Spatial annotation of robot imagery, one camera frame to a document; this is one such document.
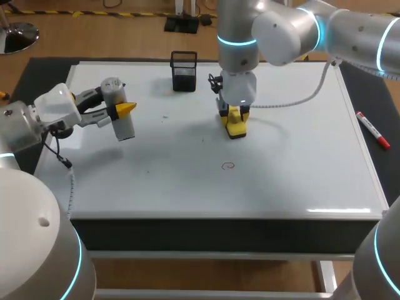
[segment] whiteboard surface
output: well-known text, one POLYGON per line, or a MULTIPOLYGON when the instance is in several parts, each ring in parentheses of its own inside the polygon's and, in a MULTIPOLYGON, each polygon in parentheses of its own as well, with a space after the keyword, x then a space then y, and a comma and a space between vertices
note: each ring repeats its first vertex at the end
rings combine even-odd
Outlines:
MULTIPOLYGON (((309 96, 323 66, 261 63, 256 104, 309 96)), ((108 125, 76 126, 61 141, 76 175, 73 219, 381 218, 388 206, 339 69, 329 68, 321 92, 305 104, 251 109, 247 136, 237 140, 227 137, 207 82, 220 70, 199 63, 196 92, 175 93, 168 63, 75 67, 72 92, 118 76, 137 108, 134 139, 117 142, 108 125)), ((36 176, 66 209, 68 172, 47 149, 36 176)))

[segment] white cylinder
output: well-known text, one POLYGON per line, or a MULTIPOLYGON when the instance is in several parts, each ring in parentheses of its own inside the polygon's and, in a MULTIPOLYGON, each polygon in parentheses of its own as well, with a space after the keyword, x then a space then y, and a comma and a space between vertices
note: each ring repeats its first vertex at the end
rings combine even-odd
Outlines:
POLYGON ((356 252, 352 273, 347 279, 347 283, 352 279, 352 297, 342 297, 345 289, 339 286, 334 300, 400 299, 399 215, 400 201, 397 200, 356 252))
POLYGON ((12 169, 0 169, 0 192, 0 298, 93 299, 94 266, 52 192, 12 169))
POLYGON ((271 2, 254 20, 251 34, 267 62, 283 66, 314 50, 321 33, 311 12, 271 2))
POLYGON ((18 162, 14 153, 6 144, 6 141, 0 134, 0 168, 16 169, 19 170, 18 162))

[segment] red circle mark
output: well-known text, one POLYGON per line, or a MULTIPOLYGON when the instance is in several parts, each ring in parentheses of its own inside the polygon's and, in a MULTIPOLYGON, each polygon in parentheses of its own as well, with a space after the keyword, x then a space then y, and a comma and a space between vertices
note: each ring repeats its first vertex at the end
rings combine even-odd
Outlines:
POLYGON ((228 170, 235 168, 235 164, 233 162, 224 162, 221 166, 222 170, 228 170))

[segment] yellow object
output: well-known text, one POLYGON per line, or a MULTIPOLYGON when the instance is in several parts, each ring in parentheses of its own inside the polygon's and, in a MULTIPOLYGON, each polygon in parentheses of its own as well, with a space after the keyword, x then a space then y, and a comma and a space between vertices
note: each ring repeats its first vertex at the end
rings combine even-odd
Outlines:
POLYGON ((228 116, 226 116, 226 117, 221 117, 221 122, 222 122, 222 125, 223 125, 224 127, 226 127, 226 124, 228 123, 228 116))
POLYGON ((120 12, 119 15, 121 17, 133 17, 130 12, 120 12))
POLYGON ((121 103, 116 106, 118 118, 127 116, 134 108, 136 103, 121 103))
POLYGON ((239 139, 246 136, 246 124, 242 121, 239 110, 234 106, 229 106, 225 128, 231 139, 239 139))
POLYGON ((83 13, 81 11, 76 11, 72 14, 73 18, 79 17, 80 15, 82 15, 83 13))
POLYGON ((246 113, 244 113, 243 115, 242 115, 242 118, 243 118, 243 122, 247 122, 247 120, 249 119, 249 116, 250 116, 250 112, 246 112, 246 113))
POLYGON ((6 92, 0 91, 0 99, 5 98, 6 96, 7 96, 7 93, 6 93, 6 92))

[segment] black stand base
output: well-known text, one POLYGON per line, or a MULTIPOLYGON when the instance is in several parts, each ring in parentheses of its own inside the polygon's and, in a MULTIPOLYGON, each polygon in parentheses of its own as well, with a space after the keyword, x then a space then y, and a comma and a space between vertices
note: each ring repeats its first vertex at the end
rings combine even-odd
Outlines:
POLYGON ((198 33, 199 18, 191 16, 171 16, 167 17, 164 31, 172 33, 198 33))
POLYGON ((39 39, 39 30, 29 23, 10 23, 0 27, 0 55, 12 54, 32 46, 39 39))

